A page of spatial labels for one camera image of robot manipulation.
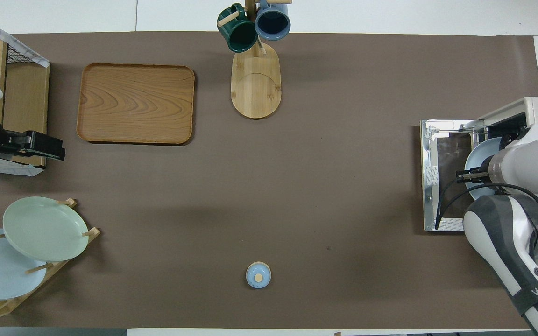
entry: table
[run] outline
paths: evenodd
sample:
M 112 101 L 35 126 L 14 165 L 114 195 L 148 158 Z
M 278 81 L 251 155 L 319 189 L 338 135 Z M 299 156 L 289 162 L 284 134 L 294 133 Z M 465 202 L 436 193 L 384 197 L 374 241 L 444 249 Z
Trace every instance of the table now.
M 532 38 L 290 34 L 271 43 L 281 105 L 255 121 L 231 104 L 217 33 L 16 37 L 51 61 L 48 134 L 67 154 L 0 175 L 0 225 L 18 198 L 72 196 L 102 235 L 0 326 L 528 328 L 463 234 L 423 231 L 418 125 L 538 96 Z M 80 140 L 95 62 L 192 68 L 191 140 Z M 254 261 L 266 289 L 245 283 Z

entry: green plate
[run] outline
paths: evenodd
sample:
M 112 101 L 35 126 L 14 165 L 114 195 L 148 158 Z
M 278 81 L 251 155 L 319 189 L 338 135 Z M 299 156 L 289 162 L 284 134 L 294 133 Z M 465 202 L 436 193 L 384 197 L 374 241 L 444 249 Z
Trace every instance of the green plate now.
M 9 244 L 26 257 L 64 261 L 76 257 L 88 243 L 82 217 L 64 204 L 46 197 L 26 197 L 13 202 L 4 213 Z

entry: blue mug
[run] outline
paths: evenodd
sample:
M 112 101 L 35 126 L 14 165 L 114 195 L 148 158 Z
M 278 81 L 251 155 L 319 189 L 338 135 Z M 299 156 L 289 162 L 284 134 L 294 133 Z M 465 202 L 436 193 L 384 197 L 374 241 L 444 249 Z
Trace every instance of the blue mug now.
M 288 5 L 267 4 L 267 0 L 260 2 L 261 8 L 256 13 L 256 33 L 265 40 L 281 40 L 290 32 Z

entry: mug handle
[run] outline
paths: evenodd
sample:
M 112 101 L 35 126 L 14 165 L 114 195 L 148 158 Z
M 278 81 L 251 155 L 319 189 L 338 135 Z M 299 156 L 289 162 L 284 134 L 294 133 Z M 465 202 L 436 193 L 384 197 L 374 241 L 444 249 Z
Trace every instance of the mug handle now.
M 235 11 L 238 11 L 238 19 L 245 19 L 246 18 L 246 11 L 244 10 L 244 7 L 242 7 L 241 4 L 233 4 L 232 5 L 232 11 L 235 13 Z

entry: wooden base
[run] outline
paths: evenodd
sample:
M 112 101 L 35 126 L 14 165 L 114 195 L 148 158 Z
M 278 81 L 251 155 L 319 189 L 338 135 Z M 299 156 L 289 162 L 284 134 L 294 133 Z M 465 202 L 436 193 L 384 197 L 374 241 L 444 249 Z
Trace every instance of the wooden base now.
M 262 119 L 275 112 L 282 101 L 282 74 L 277 53 L 262 44 L 234 55 L 231 77 L 232 104 L 241 115 Z
M 88 235 L 88 243 L 90 244 L 96 237 L 101 234 L 101 232 L 97 228 L 92 228 L 88 232 L 90 234 Z M 45 278 L 41 282 L 40 285 L 38 285 L 32 292 L 28 294 L 24 294 L 22 296 L 18 296 L 17 298 L 4 300 L 0 302 L 0 317 L 3 315 L 8 315 L 11 313 L 17 306 L 19 306 L 24 300 L 26 300 L 32 293 L 34 293 L 39 287 L 43 285 L 49 278 L 51 278 L 55 273 L 57 273 L 58 270 L 60 270 L 69 260 L 66 261 L 60 261 L 60 262 L 52 262 L 51 266 L 47 267 L 47 272 L 45 273 Z

